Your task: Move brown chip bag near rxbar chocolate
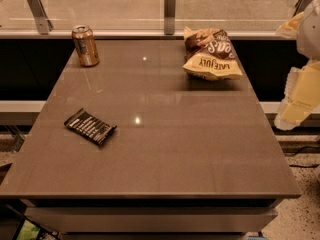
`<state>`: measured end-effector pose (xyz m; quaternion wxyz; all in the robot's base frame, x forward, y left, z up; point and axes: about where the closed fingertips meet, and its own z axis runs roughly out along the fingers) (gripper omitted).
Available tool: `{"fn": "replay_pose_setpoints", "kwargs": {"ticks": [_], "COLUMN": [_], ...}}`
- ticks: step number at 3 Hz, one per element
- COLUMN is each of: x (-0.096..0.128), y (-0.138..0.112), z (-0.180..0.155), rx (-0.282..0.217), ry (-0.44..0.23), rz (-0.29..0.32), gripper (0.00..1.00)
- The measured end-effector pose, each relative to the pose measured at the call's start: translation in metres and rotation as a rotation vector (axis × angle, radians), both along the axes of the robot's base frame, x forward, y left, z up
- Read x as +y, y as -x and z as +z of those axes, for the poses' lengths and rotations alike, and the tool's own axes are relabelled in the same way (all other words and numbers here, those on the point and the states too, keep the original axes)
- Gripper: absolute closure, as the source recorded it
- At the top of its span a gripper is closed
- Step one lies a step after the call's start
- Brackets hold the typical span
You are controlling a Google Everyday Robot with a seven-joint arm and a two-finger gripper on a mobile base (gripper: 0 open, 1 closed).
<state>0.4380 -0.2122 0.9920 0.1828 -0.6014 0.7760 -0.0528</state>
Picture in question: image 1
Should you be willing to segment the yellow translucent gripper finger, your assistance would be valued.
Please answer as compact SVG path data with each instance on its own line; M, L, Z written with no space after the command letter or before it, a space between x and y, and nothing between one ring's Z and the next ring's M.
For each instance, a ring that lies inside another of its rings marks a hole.
M320 105L320 61L309 60L302 68L292 67L274 125L280 130L299 126Z
M276 34L283 38L295 39L304 13L300 12L276 29Z

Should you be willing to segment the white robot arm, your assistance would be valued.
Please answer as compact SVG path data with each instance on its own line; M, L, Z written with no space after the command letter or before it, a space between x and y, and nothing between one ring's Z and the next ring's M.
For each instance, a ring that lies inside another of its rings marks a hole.
M320 105L320 0L312 0L303 12L282 24L277 33L295 37L298 53L308 58L301 69L290 69L284 98L274 119L278 129L292 130Z

